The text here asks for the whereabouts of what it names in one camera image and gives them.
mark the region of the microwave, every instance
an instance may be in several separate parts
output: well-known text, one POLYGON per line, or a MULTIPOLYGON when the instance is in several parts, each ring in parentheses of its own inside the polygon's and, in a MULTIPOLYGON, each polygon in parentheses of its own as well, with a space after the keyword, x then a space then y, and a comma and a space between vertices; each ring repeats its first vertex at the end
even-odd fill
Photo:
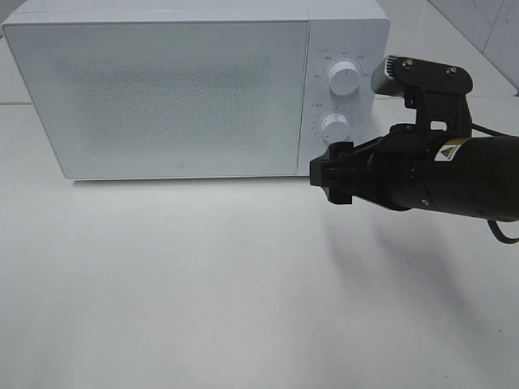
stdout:
POLYGON ((307 176, 375 136, 375 0, 28 0, 2 29, 70 179, 307 176))

